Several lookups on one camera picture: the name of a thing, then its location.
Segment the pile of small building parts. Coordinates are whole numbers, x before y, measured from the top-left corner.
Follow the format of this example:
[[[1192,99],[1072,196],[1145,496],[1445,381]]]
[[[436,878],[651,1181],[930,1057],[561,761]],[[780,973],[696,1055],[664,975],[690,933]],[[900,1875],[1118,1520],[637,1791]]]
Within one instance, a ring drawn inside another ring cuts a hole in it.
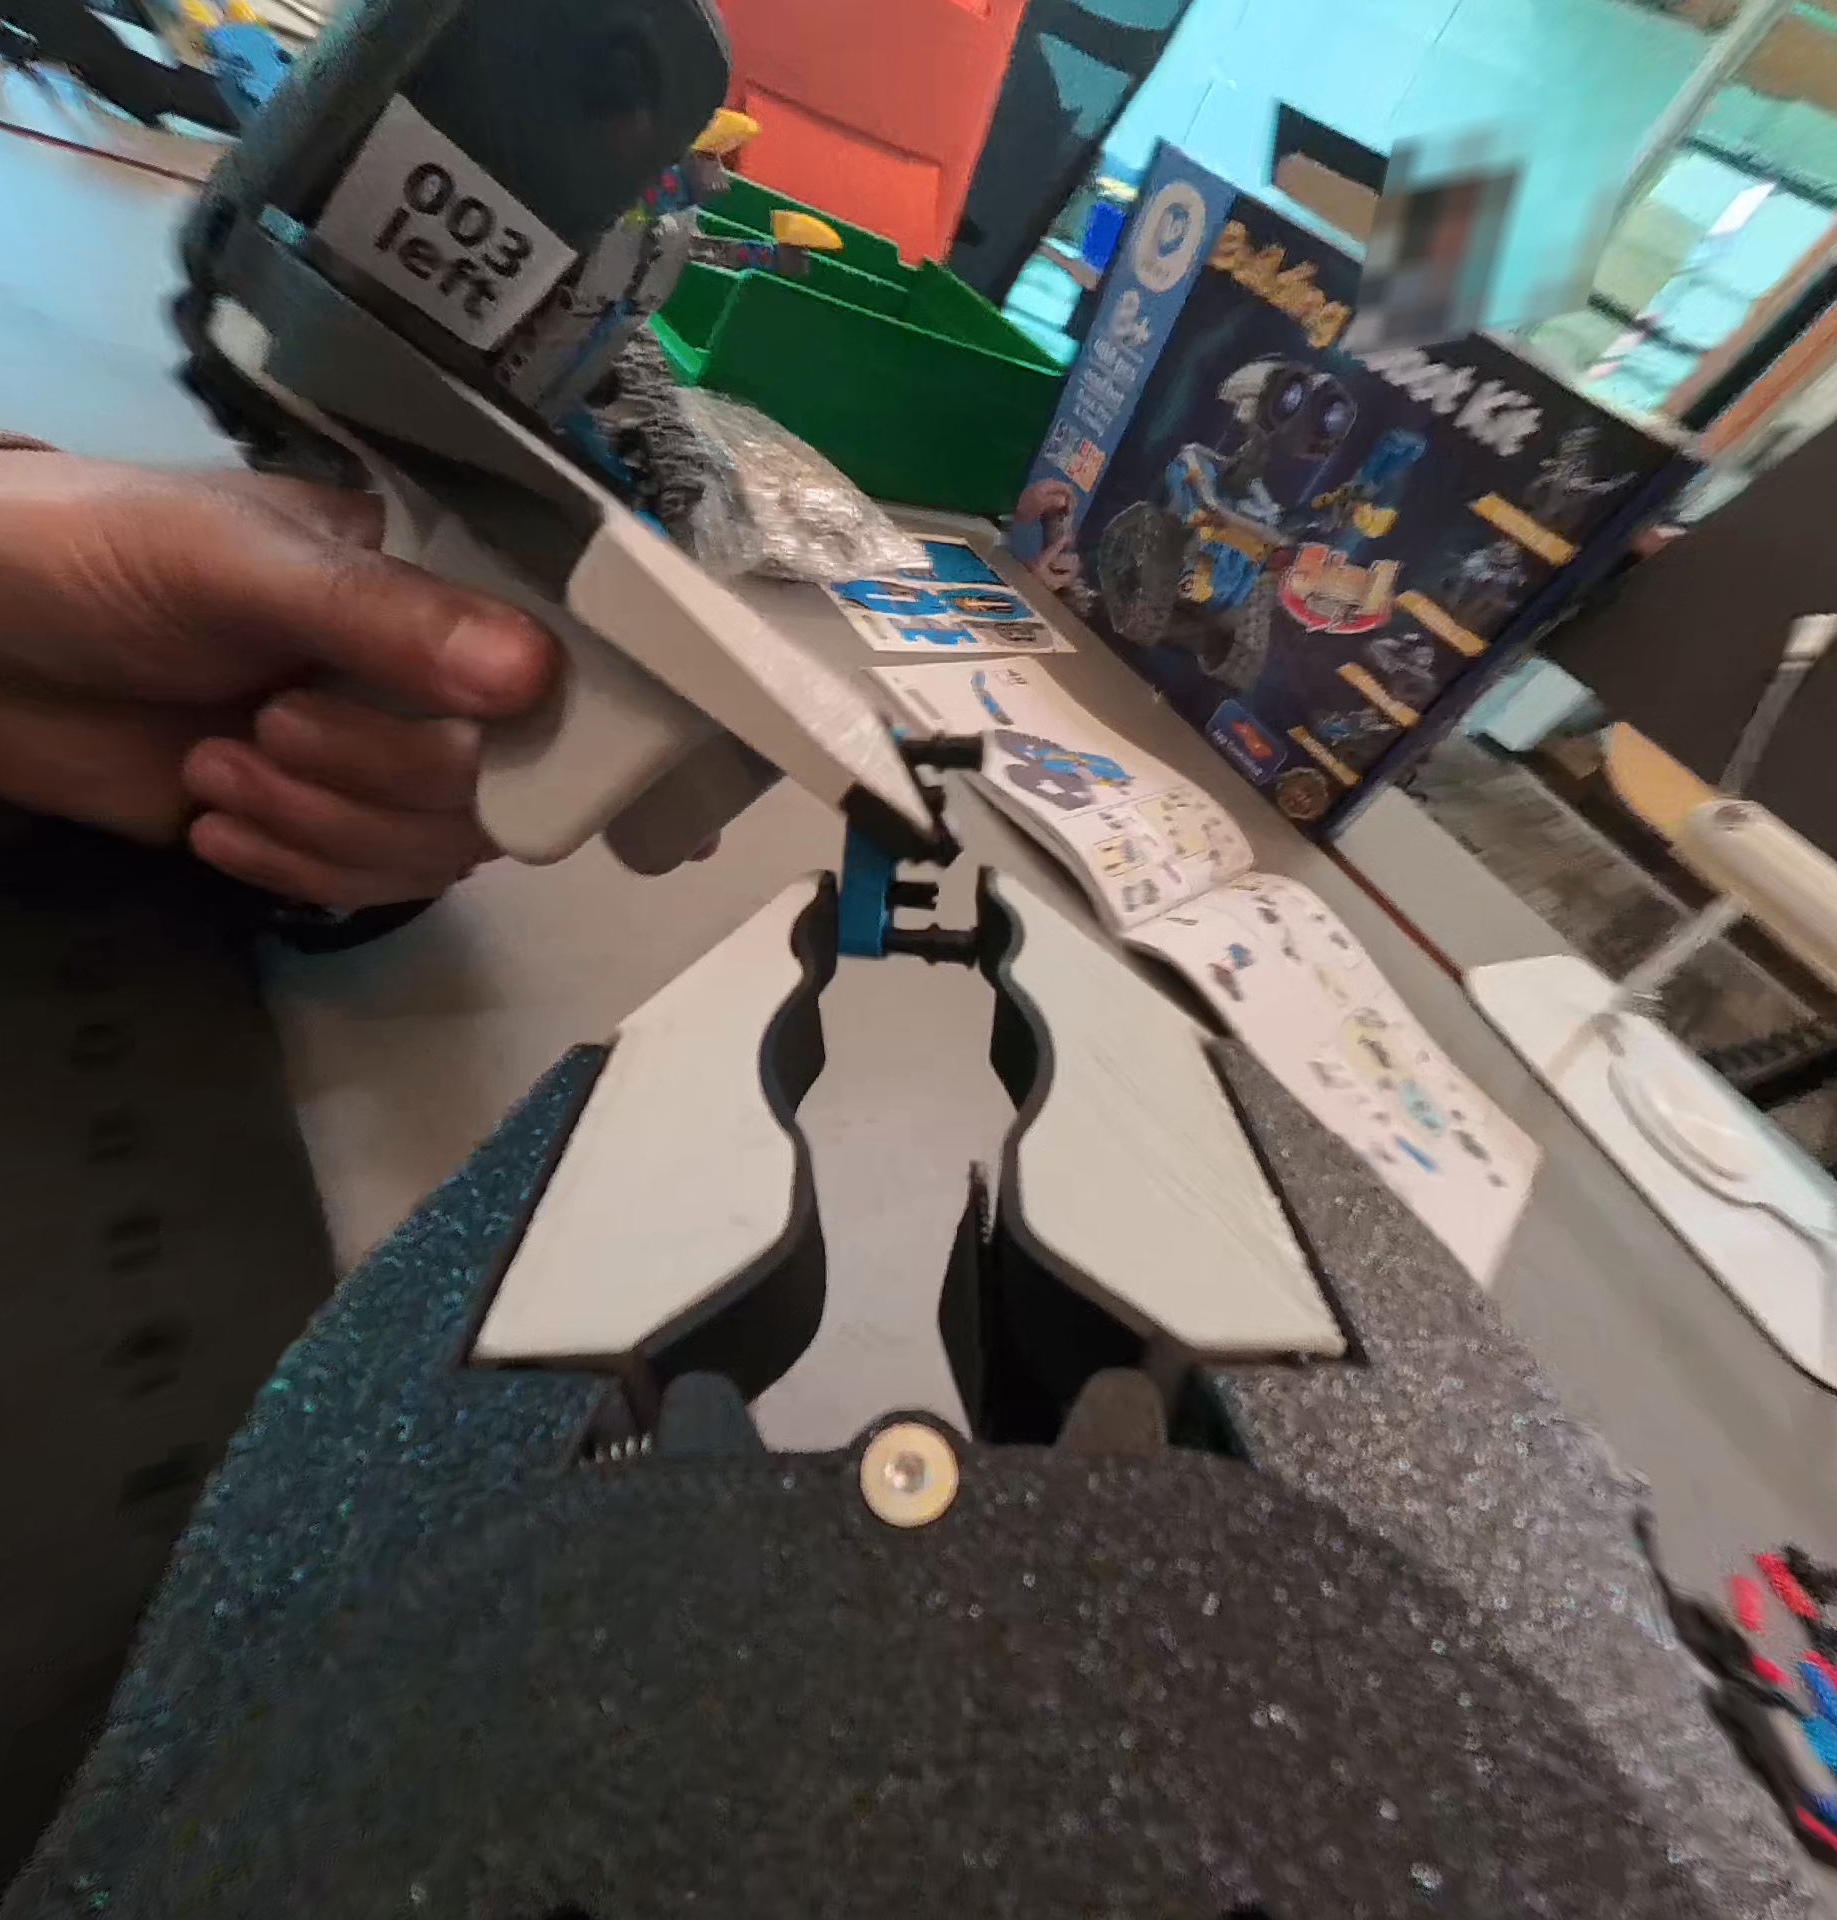
[[[1649,1562],[1722,1731],[1796,1845],[1837,1875],[1837,1567],[1798,1546],[1756,1551],[1718,1601]]]

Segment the open instruction booklet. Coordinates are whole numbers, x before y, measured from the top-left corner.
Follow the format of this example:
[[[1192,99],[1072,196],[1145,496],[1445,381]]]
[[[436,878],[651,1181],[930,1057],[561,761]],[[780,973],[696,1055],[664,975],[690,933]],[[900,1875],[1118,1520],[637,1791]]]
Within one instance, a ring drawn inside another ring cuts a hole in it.
[[[980,735],[984,796],[1175,973],[1483,1291],[1526,1213],[1539,1146],[1233,815],[1061,691],[1044,660],[876,664],[916,738]]]

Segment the black partition panel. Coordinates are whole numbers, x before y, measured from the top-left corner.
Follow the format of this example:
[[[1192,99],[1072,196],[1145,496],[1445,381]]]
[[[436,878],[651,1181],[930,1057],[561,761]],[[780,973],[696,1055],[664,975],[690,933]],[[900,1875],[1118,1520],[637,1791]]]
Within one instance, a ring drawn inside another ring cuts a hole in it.
[[[1719,781],[1805,616],[1837,616],[1837,420],[1607,585],[1548,648],[1615,723]],[[1761,773],[1837,763],[1837,638]]]

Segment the dark blue robot kit box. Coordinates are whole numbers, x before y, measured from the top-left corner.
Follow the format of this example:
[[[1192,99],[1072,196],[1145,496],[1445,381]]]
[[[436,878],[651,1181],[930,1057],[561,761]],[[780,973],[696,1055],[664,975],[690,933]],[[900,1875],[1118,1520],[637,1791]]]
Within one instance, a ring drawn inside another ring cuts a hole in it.
[[[1308,834],[1689,476],[1503,341],[1356,347],[1356,306],[1353,260],[1159,140],[1009,516],[1021,564]]]

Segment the partly built toy robot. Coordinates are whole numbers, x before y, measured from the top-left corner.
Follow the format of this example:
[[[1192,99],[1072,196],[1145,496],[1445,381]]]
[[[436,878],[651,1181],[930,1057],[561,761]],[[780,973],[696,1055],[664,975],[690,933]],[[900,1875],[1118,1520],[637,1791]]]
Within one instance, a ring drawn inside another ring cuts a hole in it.
[[[812,210],[772,210],[768,232],[703,229],[729,186],[731,161],[759,122],[716,107],[690,150],[664,168],[519,326],[490,372],[492,397],[572,463],[660,529],[683,527],[712,486],[712,457],[676,397],[649,319],[696,262],[807,277],[816,254],[841,254],[835,226]]]

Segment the clear bag of parts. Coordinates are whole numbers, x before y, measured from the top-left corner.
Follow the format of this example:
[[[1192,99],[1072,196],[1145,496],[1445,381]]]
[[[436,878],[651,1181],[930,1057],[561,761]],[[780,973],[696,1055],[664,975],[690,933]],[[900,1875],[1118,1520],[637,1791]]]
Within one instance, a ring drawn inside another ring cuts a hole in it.
[[[647,332],[625,345],[599,423],[637,507],[719,582],[839,585],[929,562],[916,536],[797,436],[739,399],[681,383]]]

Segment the green plastic bin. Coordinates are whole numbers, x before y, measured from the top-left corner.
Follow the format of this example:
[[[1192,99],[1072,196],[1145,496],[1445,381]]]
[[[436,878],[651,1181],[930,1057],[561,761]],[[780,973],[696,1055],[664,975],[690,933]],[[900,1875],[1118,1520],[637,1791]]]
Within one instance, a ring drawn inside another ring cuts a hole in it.
[[[755,407],[883,502],[1009,514],[1064,364],[947,268],[833,215],[839,248],[800,274],[749,263],[783,210],[804,207],[739,176],[700,208],[649,319],[673,378]]]

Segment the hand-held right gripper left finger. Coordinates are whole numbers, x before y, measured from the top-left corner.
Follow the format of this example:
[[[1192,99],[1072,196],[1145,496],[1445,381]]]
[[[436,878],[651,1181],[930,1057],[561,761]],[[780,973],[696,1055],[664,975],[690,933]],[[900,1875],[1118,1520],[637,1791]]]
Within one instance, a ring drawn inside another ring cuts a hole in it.
[[[800,876],[625,1016],[526,1205],[473,1368],[756,1399],[812,1343],[826,1245],[800,1108],[826,1064],[835,878]]]

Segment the orange box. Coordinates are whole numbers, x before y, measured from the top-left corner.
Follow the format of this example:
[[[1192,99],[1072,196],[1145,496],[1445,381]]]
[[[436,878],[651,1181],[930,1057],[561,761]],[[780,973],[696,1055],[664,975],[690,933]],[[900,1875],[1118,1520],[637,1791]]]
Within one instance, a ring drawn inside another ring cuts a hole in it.
[[[727,106],[756,185],[943,260],[1001,97],[1022,3],[719,3]]]

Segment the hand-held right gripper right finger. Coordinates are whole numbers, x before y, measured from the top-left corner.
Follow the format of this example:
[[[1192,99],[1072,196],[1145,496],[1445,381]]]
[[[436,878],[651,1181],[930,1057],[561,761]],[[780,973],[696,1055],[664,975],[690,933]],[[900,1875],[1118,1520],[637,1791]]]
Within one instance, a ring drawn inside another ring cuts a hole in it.
[[[1102,1377],[1192,1418],[1214,1377],[1345,1363],[1349,1319],[1210,1028],[1016,876],[969,957],[1009,1100],[939,1298],[972,1418],[1065,1418]]]

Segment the grey desk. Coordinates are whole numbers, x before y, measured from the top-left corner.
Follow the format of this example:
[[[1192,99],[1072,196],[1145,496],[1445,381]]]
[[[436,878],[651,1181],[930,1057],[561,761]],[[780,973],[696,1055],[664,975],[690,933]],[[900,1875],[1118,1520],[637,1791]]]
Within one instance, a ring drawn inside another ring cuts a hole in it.
[[[166,301],[185,185],[0,129],[0,420],[68,449],[203,463],[219,441],[173,376]],[[1491,1291],[1561,1403],[1651,1488],[1684,1588],[1726,1597],[1758,1550],[1837,1564],[1837,1395],[1775,1353],[1577,1136],[1470,1007],[1454,967],[1331,852],[1283,828],[1148,688],[1081,637],[1073,696],[1186,771],[1260,864],[1318,894],[1434,1042],[1539,1143],[1532,1201]],[[572,1044],[622,1018],[766,901],[835,858],[839,823],[772,789],[685,874],[588,846],[481,870],[353,957],[271,963],[282,1058],[332,1238],[353,1264]],[[807,1358],[759,1403],[764,1436],[833,1448],[872,1416],[962,1418],[937,1293],[969,1167],[1009,1116],[967,972],[843,965],[828,1067],[804,1107],[828,1247]]]

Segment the blue beam with black pins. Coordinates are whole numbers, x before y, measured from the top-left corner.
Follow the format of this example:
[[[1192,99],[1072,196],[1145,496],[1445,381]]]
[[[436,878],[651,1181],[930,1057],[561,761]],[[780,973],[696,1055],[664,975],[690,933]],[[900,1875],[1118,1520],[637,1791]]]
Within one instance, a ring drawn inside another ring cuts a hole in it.
[[[939,901],[934,878],[905,876],[905,869],[945,872],[962,853],[943,784],[950,773],[977,773],[986,758],[984,734],[914,734],[891,724],[891,742],[905,761],[916,796],[930,823],[917,834],[889,813],[879,798],[854,792],[845,798],[845,845],[835,878],[835,949],[854,958],[908,957],[930,967],[974,969],[980,965],[977,929],[958,930],[934,921],[905,927],[900,913],[932,915]]]

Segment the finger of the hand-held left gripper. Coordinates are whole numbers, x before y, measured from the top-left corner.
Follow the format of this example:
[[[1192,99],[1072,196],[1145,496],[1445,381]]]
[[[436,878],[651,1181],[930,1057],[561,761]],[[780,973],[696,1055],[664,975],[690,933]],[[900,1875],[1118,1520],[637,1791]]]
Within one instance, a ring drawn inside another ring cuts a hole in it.
[[[554,637],[547,692],[482,734],[476,817],[497,852],[696,852],[775,781],[886,852],[954,852],[943,796],[854,673],[263,227],[202,258],[202,372],[241,438],[353,467],[389,557]]]

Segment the blue sticker sheet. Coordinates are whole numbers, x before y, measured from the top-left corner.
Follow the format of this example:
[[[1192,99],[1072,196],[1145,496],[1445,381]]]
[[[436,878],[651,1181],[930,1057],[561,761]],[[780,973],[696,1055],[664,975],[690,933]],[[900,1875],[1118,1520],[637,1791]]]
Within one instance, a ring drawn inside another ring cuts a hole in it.
[[[924,538],[917,547],[917,564],[823,585],[872,656],[1052,658],[1073,649],[969,543]]]

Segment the person's left hand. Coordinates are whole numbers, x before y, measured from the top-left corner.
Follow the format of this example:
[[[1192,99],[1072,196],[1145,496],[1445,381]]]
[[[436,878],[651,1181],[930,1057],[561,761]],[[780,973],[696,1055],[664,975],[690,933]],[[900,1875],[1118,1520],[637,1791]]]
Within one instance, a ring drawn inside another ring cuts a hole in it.
[[[380,545],[365,494],[0,446],[0,803],[335,913],[442,899],[556,641]]]

